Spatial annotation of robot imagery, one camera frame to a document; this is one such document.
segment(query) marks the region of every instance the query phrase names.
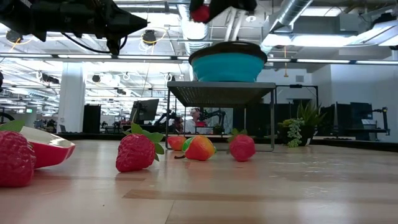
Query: computer monitor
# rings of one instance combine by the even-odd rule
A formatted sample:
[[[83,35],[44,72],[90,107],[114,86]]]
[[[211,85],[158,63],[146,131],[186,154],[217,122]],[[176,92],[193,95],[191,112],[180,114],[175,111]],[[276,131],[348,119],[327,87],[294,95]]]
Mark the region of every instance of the computer monitor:
[[[159,104],[159,99],[145,100],[145,101],[135,101],[130,115],[130,121],[134,113],[139,109],[139,114],[136,115],[136,120],[138,123],[140,121],[153,121],[155,120],[157,106]]]

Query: red and white bowl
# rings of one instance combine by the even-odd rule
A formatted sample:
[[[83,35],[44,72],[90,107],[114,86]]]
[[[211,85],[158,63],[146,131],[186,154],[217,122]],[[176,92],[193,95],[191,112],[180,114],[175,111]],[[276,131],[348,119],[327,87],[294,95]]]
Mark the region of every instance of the red and white bowl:
[[[75,149],[74,143],[38,129],[23,127],[21,134],[33,145],[37,158],[35,169],[60,164]]]

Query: potted plant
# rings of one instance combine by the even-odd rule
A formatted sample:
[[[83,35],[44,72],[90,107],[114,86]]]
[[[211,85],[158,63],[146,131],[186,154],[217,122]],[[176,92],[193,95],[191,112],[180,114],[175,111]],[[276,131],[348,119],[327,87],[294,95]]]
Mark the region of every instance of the potted plant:
[[[221,127],[221,125],[216,124],[216,125],[213,127],[213,134],[222,134],[223,132],[224,132],[224,128]]]
[[[297,110],[297,118],[285,120],[279,123],[279,137],[289,147],[306,146],[310,144],[315,128],[325,117],[321,114],[320,106],[306,106],[300,104]]]

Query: white pillar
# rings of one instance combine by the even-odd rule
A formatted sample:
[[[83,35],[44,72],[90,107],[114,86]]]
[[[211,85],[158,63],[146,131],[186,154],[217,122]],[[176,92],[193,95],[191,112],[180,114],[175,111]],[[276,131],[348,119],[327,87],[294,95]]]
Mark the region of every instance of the white pillar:
[[[60,124],[68,132],[83,131],[83,114],[86,93],[86,75],[82,63],[63,63],[60,107],[58,111],[57,131]]]
[[[25,126],[34,128],[37,119],[37,107],[27,106],[25,111]]]

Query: teal bowl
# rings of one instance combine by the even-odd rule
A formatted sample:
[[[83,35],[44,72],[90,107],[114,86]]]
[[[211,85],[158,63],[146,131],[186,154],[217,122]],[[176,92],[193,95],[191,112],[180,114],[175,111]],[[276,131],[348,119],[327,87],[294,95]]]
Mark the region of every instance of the teal bowl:
[[[258,45],[223,42],[191,55],[199,82],[255,82],[267,62]]]

